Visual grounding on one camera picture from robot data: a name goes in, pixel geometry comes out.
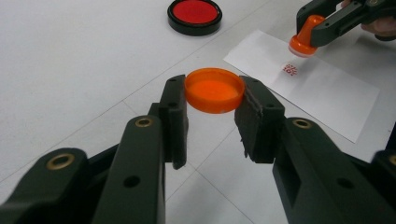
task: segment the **orange lid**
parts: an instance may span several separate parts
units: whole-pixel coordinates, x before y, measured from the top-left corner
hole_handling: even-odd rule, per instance
[[[317,48],[311,46],[311,31],[325,20],[324,17],[319,15],[309,16],[300,33],[290,40],[289,50],[299,57],[308,58],[312,56],[317,51]]]
[[[220,68],[202,68],[184,81],[186,99],[194,108],[211,114],[236,109],[242,102],[245,82],[236,74]]]

